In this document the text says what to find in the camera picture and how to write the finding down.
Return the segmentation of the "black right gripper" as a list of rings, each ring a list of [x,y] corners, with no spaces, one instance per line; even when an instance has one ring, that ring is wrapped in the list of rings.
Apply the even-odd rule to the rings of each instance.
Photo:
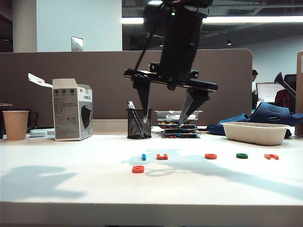
[[[133,88],[137,90],[143,108],[143,122],[147,123],[149,110],[150,84],[164,84],[169,90],[176,87],[186,87],[187,93],[179,118],[182,126],[185,120],[205,101],[209,100],[209,92],[218,89],[217,84],[197,80],[199,72],[192,69],[196,56],[197,45],[183,42],[165,42],[159,62],[152,62],[148,70],[138,67],[146,53],[142,51],[134,69],[127,69],[124,76],[133,81]]]

